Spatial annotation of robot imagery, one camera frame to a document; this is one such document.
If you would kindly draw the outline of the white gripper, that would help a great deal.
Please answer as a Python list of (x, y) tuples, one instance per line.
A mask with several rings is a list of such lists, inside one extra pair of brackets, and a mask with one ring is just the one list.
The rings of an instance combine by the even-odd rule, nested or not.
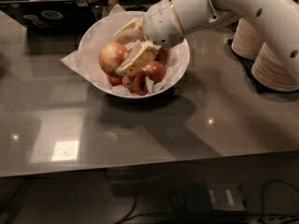
[(171, 49), (183, 39), (184, 34), (172, 2), (161, 0), (151, 6), (143, 18), (133, 18), (112, 36), (113, 41), (123, 45), (144, 41), (135, 43), (128, 58), (116, 69), (116, 74), (121, 77), (135, 74), (156, 59), (162, 46)]

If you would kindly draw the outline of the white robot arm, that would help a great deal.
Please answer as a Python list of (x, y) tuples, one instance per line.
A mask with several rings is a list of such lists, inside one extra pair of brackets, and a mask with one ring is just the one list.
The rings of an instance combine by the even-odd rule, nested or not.
[(130, 76), (153, 61), (159, 49), (173, 48), (202, 28), (219, 28), (240, 18), (249, 21), (299, 80), (299, 6), (292, 0), (161, 0), (113, 35), (125, 43), (140, 41), (116, 74)]

